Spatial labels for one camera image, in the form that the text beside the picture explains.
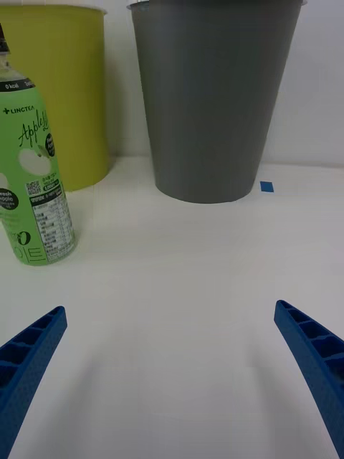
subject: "bucket rim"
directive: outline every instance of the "bucket rim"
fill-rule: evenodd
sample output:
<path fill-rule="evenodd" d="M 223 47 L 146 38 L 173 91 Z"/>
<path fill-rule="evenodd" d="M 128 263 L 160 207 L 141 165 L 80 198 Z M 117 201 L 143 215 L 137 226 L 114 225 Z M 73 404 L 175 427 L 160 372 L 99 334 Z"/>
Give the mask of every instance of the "bucket rim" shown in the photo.
<path fill-rule="evenodd" d="M 127 0 L 127 8 L 131 9 L 132 6 L 149 3 L 150 0 Z M 302 6 L 307 5 L 308 0 L 302 0 Z"/>
<path fill-rule="evenodd" d="M 64 6 L 71 6 L 72 8 L 87 8 L 87 9 L 95 9 L 96 11 L 101 11 L 104 16 L 108 14 L 108 11 L 104 8 L 100 8 L 99 6 L 93 6 L 93 5 L 87 5 L 87 4 L 77 4 L 76 2 L 69 1 L 61 4 L 43 4 L 39 0 L 32 0 L 29 3 L 23 4 L 23 3 L 9 3 L 9 1 L 0 3 L 1 6 L 14 6 L 14 7 L 21 7 L 21 6 L 44 6 L 45 8 L 49 8 L 50 6 L 58 6 L 58 7 L 64 7 Z"/>

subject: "white wall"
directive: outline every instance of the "white wall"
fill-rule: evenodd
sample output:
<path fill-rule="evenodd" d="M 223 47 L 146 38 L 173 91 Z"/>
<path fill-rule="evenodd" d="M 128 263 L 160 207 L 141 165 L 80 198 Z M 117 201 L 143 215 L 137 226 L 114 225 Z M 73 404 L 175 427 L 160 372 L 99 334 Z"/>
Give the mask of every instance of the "white wall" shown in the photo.
<path fill-rule="evenodd" d="M 113 151 L 147 154 L 149 141 L 130 12 L 125 0 L 94 0 L 108 10 L 108 123 Z M 302 8 L 264 153 L 265 161 L 344 166 L 344 2 Z"/>

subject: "yellow plastic bucket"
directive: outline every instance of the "yellow plastic bucket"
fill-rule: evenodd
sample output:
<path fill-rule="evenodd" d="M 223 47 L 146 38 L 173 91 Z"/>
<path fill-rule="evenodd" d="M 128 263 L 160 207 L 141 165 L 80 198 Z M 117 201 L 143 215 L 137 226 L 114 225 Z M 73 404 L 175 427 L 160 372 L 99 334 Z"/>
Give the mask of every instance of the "yellow plastic bucket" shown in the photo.
<path fill-rule="evenodd" d="M 78 6 L 2 6 L 13 67 L 47 104 L 66 190 L 108 172 L 105 134 L 104 12 Z"/>

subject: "gray bucket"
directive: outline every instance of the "gray bucket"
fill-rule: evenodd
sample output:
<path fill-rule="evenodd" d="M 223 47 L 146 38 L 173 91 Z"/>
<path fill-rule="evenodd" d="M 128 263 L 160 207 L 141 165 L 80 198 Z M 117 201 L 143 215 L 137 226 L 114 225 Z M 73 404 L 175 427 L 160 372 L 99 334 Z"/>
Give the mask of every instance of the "gray bucket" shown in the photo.
<path fill-rule="evenodd" d="M 131 5 L 156 186 L 188 202 L 253 187 L 302 0 Z"/>

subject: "black bottle cap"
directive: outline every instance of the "black bottle cap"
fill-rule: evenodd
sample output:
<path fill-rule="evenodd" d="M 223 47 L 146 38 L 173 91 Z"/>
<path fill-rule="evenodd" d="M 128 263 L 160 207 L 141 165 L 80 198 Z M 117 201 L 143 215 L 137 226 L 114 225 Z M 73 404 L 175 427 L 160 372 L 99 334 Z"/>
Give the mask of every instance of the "black bottle cap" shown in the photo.
<path fill-rule="evenodd" d="M 7 46 L 4 31 L 0 24 L 0 55 L 5 55 L 7 53 L 9 53 L 9 47 Z"/>

